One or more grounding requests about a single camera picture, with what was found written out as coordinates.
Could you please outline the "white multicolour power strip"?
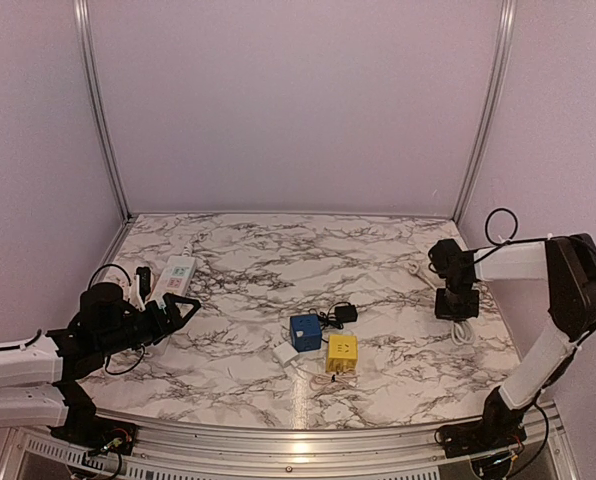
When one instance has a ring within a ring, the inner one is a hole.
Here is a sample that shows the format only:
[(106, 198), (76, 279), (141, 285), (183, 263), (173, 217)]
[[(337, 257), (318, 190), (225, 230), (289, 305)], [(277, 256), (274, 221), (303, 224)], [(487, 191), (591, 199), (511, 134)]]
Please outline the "white multicolour power strip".
[(157, 278), (150, 295), (160, 309), (165, 308), (163, 296), (166, 293), (185, 296), (196, 270), (196, 259), (190, 256), (172, 255)]

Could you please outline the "white usb charger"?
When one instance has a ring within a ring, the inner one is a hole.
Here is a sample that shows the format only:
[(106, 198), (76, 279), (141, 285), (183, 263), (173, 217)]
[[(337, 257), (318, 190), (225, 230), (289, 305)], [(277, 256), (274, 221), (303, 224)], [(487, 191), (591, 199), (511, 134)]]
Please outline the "white usb charger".
[(290, 343), (282, 343), (273, 348), (272, 354), (274, 359), (282, 367), (294, 366), (296, 360), (299, 358), (299, 352)]

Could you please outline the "blue cube socket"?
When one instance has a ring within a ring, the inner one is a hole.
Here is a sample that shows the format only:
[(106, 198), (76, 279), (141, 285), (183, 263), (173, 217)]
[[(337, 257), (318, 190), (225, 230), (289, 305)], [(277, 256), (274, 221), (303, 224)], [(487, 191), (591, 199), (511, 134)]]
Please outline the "blue cube socket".
[(289, 332), (291, 344), (297, 352), (310, 352), (321, 348), (322, 330), (316, 314), (291, 316)]

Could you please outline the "black power adapter with cable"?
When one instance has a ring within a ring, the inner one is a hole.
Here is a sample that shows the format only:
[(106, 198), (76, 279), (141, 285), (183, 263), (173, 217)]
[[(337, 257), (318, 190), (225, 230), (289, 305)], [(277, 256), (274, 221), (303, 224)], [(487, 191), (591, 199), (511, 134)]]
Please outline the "black power adapter with cable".
[(317, 312), (317, 319), (322, 330), (342, 330), (347, 323), (355, 323), (358, 319), (357, 307), (350, 302), (338, 302), (326, 312)]

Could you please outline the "yellow cube socket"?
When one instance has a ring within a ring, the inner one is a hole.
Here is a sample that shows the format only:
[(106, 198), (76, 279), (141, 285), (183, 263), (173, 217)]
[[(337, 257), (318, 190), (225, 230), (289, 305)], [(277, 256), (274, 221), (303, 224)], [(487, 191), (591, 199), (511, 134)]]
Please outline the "yellow cube socket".
[(357, 363), (357, 337), (355, 335), (330, 335), (328, 338), (325, 371), (332, 374), (354, 372)]

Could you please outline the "teal power strip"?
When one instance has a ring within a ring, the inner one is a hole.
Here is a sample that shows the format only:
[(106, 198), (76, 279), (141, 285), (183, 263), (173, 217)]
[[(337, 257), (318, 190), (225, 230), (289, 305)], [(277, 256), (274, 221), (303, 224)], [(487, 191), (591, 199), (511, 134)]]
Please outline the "teal power strip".
[[(409, 263), (407, 271), (410, 275), (421, 280), (432, 290), (436, 290), (434, 283), (421, 272), (418, 264)], [(475, 333), (468, 320), (454, 322), (452, 324), (451, 340), (456, 346), (472, 345), (474, 343)]]

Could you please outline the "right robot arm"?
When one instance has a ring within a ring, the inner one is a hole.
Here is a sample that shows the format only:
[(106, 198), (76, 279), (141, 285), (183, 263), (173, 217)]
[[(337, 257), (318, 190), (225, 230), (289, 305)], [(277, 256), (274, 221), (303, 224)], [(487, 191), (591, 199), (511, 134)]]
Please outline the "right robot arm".
[(465, 249), (454, 239), (441, 239), (428, 259), (443, 282), (435, 294), (436, 318), (453, 323), (476, 318), (480, 285), (492, 287), (505, 318), (538, 316), (519, 365), (487, 396), (481, 419), (462, 427), (480, 446), (493, 448), (522, 423), (596, 331), (596, 243), (588, 233), (521, 238), (516, 231), (487, 242)]

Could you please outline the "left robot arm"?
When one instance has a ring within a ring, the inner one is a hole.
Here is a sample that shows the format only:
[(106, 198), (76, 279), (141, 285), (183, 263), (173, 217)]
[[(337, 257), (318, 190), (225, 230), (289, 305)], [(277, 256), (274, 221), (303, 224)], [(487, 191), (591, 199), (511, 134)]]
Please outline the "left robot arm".
[(67, 327), (38, 331), (27, 341), (0, 344), (0, 428), (45, 425), (63, 440), (94, 445), (127, 426), (98, 416), (80, 380), (115, 354), (140, 354), (181, 330), (200, 310), (198, 300), (167, 293), (139, 309), (122, 288), (100, 282), (80, 296)]

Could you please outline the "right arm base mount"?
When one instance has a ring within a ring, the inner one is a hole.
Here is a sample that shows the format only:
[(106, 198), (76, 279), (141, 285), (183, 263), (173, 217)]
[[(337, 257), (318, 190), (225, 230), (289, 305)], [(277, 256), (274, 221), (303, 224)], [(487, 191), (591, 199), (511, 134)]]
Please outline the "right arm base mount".
[(527, 434), (521, 424), (489, 425), (483, 420), (443, 425), (434, 433), (434, 440), (443, 448), (447, 458), (518, 445), (526, 439)]

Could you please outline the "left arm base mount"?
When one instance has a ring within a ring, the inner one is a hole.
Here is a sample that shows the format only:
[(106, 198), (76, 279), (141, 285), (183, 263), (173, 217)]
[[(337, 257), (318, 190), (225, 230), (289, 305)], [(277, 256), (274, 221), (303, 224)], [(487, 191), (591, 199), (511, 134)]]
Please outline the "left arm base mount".
[(90, 456), (106, 453), (130, 455), (138, 427), (134, 423), (98, 417), (74, 417), (51, 427), (51, 436), (87, 448)]

